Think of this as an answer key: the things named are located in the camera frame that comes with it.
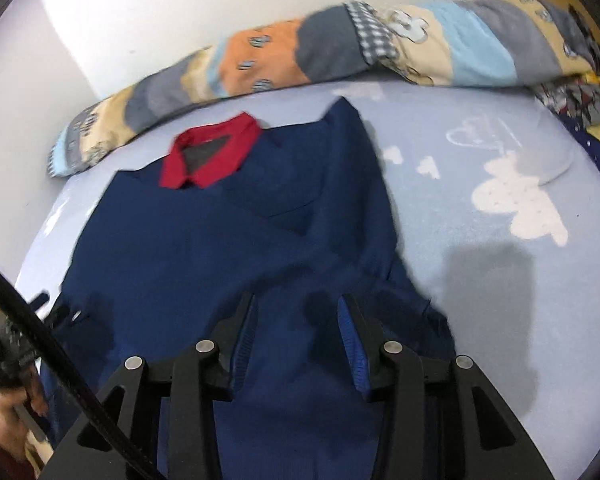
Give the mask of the person's left hand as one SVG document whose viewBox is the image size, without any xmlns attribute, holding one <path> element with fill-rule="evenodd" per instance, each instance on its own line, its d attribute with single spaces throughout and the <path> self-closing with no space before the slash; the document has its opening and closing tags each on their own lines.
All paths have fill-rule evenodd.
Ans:
<svg viewBox="0 0 600 480">
<path fill-rule="evenodd" d="M 48 406 L 38 370 L 31 365 L 24 374 L 24 386 L 0 389 L 0 447 L 18 462 L 26 456 L 29 429 L 16 412 L 16 407 L 30 402 L 38 416 L 45 417 Z"/>
</svg>

